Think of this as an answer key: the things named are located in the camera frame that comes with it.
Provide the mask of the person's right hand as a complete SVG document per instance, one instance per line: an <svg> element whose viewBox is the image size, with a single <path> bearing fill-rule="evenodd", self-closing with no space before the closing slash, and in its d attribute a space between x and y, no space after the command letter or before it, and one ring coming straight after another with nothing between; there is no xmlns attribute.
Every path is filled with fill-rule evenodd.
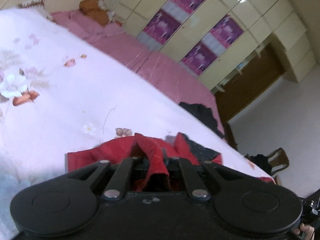
<svg viewBox="0 0 320 240"><path fill-rule="evenodd" d="M315 228L308 224L300 224L299 228L294 229L293 233L303 240L314 240Z"/></svg>

